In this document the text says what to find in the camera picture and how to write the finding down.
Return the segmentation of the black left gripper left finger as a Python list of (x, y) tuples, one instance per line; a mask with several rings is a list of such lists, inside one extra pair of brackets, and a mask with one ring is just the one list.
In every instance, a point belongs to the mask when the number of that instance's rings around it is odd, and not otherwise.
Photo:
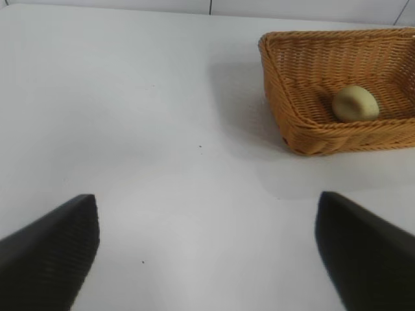
[(1, 309), (70, 310), (99, 248), (94, 195), (75, 196), (1, 240)]

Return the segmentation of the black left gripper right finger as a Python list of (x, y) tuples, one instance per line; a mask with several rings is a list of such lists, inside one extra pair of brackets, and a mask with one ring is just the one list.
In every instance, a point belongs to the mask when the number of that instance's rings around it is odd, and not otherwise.
[(336, 192), (323, 192), (314, 235), (346, 310), (414, 309), (414, 235)]

